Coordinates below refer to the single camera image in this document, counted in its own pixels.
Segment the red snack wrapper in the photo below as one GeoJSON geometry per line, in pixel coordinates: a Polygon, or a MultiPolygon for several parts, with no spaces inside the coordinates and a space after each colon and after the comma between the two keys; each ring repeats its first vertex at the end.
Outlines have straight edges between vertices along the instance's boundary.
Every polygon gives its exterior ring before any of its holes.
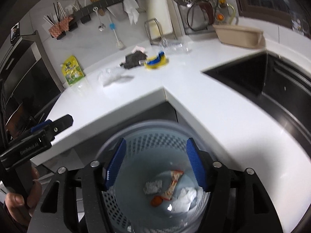
{"type": "Polygon", "coordinates": [[[184,172],[180,170],[172,170],[170,172],[171,182],[170,182],[168,189],[161,195],[162,199],[171,200],[171,197],[178,183],[178,180],[183,174],[184,172]]]}

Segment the white tissue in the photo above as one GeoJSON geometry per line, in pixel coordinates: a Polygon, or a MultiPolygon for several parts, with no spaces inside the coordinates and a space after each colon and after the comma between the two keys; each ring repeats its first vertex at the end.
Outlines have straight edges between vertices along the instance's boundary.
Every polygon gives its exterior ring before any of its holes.
{"type": "Polygon", "coordinates": [[[197,190],[193,187],[182,188],[177,198],[173,198],[167,207],[167,211],[178,214],[188,212],[192,202],[197,197],[197,190]]]}

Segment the printed paper ball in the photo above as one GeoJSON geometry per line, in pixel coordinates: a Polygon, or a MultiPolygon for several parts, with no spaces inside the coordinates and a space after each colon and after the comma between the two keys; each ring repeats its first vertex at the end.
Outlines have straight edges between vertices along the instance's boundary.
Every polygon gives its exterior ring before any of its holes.
{"type": "Polygon", "coordinates": [[[146,182],[143,191],[146,195],[157,194],[162,189],[162,180],[155,180],[153,182],[146,182]]]}

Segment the clear plastic bag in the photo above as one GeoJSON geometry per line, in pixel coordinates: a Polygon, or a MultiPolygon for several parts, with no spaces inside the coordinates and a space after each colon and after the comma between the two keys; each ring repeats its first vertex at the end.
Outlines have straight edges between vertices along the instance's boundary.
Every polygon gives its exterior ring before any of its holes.
{"type": "Polygon", "coordinates": [[[134,76],[128,75],[127,70],[121,67],[106,68],[98,74],[99,84],[103,87],[113,83],[125,83],[134,79],[134,76]]]}

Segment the yellow plastic lid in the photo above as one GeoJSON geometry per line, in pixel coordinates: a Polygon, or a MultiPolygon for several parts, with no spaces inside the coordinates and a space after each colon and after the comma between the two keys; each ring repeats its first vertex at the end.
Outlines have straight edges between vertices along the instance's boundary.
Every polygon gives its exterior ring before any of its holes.
{"type": "Polygon", "coordinates": [[[154,56],[154,57],[146,59],[143,65],[147,69],[156,70],[162,66],[167,65],[168,62],[169,60],[167,59],[166,56],[162,56],[162,57],[154,56]]]}

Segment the black scouring cloth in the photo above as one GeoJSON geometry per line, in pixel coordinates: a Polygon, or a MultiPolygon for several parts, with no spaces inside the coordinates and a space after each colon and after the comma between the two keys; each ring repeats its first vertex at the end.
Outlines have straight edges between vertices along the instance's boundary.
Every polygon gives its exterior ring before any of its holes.
{"type": "Polygon", "coordinates": [[[134,53],[128,54],[125,57],[125,62],[120,64],[120,67],[130,70],[137,66],[140,66],[139,61],[143,61],[147,59],[147,55],[139,50],[135,51],[134,53]]]}

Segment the clear plastic cup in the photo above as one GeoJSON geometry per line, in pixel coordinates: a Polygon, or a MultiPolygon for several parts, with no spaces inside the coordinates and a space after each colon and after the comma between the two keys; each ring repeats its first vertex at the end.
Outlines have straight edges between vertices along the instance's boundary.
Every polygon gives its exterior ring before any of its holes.
{"type": "Polygon", "coordinates": [[[163,38],[159,42],[159,46],[165,54],[183,54],[191,51],[191,48],[186,42],[176,39],[163,38]]]}

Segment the pink paper receipt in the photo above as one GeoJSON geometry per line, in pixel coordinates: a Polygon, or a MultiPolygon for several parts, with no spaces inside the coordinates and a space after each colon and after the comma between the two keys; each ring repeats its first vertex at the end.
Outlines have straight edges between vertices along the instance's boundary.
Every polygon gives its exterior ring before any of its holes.
{"type": "Polygon", "coordinates": [[[131,51],[131,53],[135,53],[135,52],[142,52],[142,53],[145,53],[146,50],[145,50],[145,47],[142,47],[142,46],[135,46],[133,48],[133,50],[131,51]]]}

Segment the pink orange dish cloth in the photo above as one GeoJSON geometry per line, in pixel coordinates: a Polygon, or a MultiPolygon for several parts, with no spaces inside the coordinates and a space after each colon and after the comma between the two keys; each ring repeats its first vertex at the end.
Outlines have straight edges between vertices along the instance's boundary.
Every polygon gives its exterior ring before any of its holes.
{"type": "Polygon", "coordinates": [[[65,17],[60,22],[54,24],[48,30],[50,35],[54,38],[58,38],[62,33],[69,31],[69,23],[73,20],[72,16],[65,17]]]}

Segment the blue white bottle brush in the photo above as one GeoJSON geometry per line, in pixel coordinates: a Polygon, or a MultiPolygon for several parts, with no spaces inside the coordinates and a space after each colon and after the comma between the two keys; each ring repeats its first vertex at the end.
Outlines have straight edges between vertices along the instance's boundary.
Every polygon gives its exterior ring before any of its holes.
{"type": "Polygon", "coordinates": [[[123,50],[125,48],[124,44],[120,41],[120,39],[118,38],[118,35],[116,33],[116,29],[115,29],[115,24],[114,23],[110,23],[109,24],[110,29],[112,30],[112,32],[114,33],[114,36],[116,38],[116,46],[119,50],[123,50]]]}

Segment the hanging steel spoon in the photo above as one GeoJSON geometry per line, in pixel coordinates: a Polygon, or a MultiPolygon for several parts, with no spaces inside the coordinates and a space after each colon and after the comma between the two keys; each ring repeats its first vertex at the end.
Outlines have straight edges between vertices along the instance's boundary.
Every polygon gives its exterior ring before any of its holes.
{"type": "Polygon", "coordinates": [[[100,32],[103,32],[106,28],[106,26],[102,23],[101,19],[100,19],[100,15],[99,15],[99,8],[97,6],[95,6],[93,8],[94,13],[96,14],[98,20],[99,20],[99,26],[98,29],[100,32]]]}

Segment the beige plastic basin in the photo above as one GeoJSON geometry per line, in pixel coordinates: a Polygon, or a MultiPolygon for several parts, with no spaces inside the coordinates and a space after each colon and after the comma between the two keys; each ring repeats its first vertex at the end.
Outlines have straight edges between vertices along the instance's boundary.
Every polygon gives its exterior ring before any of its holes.
{"type": "Polygon", "coordinates": [[[213,25],[221,43],[259,49],[265,47],[264,32],[258,28],[239,25],[213,25]]]}

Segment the white cutting board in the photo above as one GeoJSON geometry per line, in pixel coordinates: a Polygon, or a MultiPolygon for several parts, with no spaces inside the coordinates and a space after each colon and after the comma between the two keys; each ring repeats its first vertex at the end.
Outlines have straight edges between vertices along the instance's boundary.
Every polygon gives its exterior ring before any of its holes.
{"type": "Polygon", "coordinates": [[[173,26],[167,0],[146,0],[147,26],[149,27],[150,37],[155,40],[162,35],[172,34],[173,26]]]}

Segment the steel colander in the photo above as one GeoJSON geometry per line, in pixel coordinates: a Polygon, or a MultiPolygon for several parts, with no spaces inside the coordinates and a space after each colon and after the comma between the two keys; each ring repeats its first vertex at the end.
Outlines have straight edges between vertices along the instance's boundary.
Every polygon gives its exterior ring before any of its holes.
{"type": "Polygon", "coordinates": [[[187,5],[186,23],[193,32],[208,30],[215,21],[215,9],[210,1],[196,0],[187,5]]]}

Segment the black wall utensil rail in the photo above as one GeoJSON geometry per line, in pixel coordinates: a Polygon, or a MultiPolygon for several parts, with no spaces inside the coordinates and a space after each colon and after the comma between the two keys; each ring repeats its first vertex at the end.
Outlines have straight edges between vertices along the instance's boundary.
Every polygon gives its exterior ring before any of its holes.
{"type": "MultiPolygon", "coordinates": [[[[107,9],[108,7],[123,4],[123,0],[99,0],[96,1],[86,7],[83,7],[77,11],[74,11],[72,14],[68,16],[72,16],[73,20],[69,23],[69,32],[73,31],[77,28],[77,21],[81,21],[83,24],[89,22],[91,20],[90,14],[93,13],[93,8],[97,6],[99,9],[107,9]]],[[[63,38],[65,36],[65,32],[62,33],[57,40],[63,38]]]]}

